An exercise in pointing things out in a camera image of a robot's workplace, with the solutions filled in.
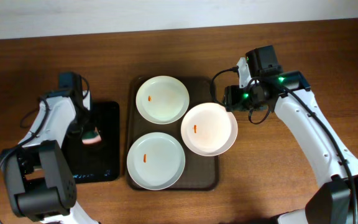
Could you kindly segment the green and pink sponge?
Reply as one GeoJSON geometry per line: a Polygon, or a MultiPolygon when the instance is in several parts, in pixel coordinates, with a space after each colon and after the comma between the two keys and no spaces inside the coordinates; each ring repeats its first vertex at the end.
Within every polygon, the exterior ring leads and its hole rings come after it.
{"type": "Polygon", "coordinates": [[[97,128],[94,128],[91,131],[87,131],[81,137],[82,143],[85,145],[97,144],[102,141],[100,133],[97,128]]]}

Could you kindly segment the pinkish white plate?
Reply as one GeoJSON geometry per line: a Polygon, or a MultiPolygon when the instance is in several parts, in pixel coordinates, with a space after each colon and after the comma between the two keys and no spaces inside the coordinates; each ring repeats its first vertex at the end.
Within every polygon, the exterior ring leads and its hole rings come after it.
{"type": "Polygon", "coordinates": [[[237,120],[217,103],[193,107],[181,122],[181,138],[186,147],[201,156],[217,156],[236,141],[237,120]]]}

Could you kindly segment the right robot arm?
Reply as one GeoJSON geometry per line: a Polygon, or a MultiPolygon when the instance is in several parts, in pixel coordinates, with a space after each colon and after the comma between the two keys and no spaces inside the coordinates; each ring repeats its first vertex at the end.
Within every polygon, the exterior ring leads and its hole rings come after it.
{"type": "Polygon", "coordinates": [[[305,208],[276,215],[271,222],[358,223],[358,158],[321,112],[303,74],[284,72],[271,45],[247,52],[231,70],[239,84],[225,89],[224,107],[275,113],[295,137],[318,183],[305,208]]]}

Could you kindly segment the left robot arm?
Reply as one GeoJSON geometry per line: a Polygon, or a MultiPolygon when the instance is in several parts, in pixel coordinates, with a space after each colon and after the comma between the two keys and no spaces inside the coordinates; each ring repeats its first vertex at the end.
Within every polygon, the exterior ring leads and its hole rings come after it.
{"type": "Polygon", "coordinates": [[[76,184],[62,152],[67,136],[80,137],[90,119],[85,79],[61,73],[57,90],[39,97],[39,112],[25,137],[0,155],[15,216],[40,223],[94,223],[77,201],[76,184]]]}

